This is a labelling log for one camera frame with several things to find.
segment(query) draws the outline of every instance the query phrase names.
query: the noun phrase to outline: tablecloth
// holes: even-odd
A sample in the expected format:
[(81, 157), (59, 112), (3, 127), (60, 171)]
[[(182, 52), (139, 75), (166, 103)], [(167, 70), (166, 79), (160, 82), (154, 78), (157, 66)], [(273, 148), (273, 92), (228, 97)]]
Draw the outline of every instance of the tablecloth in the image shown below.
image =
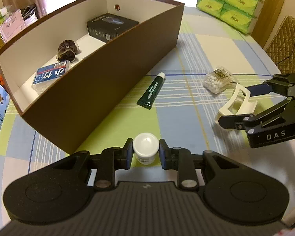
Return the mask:
[[(244, 131), (224, 130), (215, 124), (218, 109), (232, 94), (232, 90), (225, 90), (212, 95), (203, 88), (204, 75), (217, 66), (228, 69), (244, 86), (259, 84), (279, 73), (252, 37), (195, 8), (186, 7), (177, 46), (126, 95), (78, 150), (96, 154), (107, 147), (123, 146), (127, 138), (141, 132), (151, 132), (164, 138), (170, 147), (185, 147), (195, 154), (206, 149), (217, 151), (281, 181), (290, 193), (284, 221), (293, 223), (295, 140), (251, 149)], [(159, 72), (166, 74), (166, 81), (152, 109), (136, 105)], [(283, 97), (271, 93), (253, 99), (258, 99), (258, 113)], [(81, 114), (81, 120), (87, 118)], [(23, 121), (10, 103), (0, 133), (0, 228), (9, 221), (2, 203), (7, 185), (65, 155)], [(130, 170), (116, 172), (116, 180), (166, 181), (175, 180), (176, 176), (176, 171), (162, 170), (158, 157), (150, 166), (143, 166), (133, 158)]]

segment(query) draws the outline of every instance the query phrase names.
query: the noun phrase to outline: brown scrunchie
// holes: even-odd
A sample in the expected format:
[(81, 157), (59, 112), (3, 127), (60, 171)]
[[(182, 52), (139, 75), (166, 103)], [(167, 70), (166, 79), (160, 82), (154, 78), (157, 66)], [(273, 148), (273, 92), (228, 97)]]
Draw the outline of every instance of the brown scrunchie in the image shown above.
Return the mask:
[(58, 48), (58, 61), (68, 60), (70, 62), (74, 61), (76, 58), (76, 53), (79, 51), (79, 46), (76, 42), (72, 40), (64, 40)]

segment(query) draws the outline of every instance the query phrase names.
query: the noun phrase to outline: quilted chair cover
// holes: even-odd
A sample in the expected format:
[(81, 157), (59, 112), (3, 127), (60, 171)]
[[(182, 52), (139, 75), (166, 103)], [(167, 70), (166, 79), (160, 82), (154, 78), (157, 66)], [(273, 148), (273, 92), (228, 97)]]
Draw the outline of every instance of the quilted chair cover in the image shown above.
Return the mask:
[[(272, 61), (277, 64), (290, 55), (295, 42), (295, 18), (287, 16), (284, 18), (273, 41), (266, 52)], [(282, 74), (295, 73), (295, 49), (293, 54), (280, 64), (278, 68)]]

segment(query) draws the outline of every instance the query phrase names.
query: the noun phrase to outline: lip balm tube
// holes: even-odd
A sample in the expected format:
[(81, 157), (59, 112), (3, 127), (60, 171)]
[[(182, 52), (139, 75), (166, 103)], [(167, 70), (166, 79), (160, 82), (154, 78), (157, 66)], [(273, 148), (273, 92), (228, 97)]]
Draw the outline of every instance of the lip balm tube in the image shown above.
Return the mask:
[(165, 80), (165, 74), (159, 73), (154, 81), (151, 83), (151, 85), (148, 87), (146, 92), (142, 95), (142, 97), (138, 100), (137, 104), (139, 106), (143, 106), (147, 109), (152, 108), (152, 104), (154, 103), (154, 100), (159, 93), (159, 90), (161, 89), (163, 83)]

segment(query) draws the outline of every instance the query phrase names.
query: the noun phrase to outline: screw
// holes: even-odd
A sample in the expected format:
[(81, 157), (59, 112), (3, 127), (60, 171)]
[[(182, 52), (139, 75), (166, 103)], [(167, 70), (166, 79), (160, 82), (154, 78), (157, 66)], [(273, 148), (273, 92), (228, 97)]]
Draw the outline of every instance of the screw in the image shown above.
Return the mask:
[(111, 182), (106, 180), (106, 179), (103, 179), (103, 180), (98, 180), (95, 185), (98, 187), (98, 188), (107, 188), (109, 186), (111, 186)]
[(192, 187), (195, 187), (196, 185), (197, 185), (197, 182), (192, 179), (186, 179), (182, 181), (182, 186), (186, 188), (192, 188)]

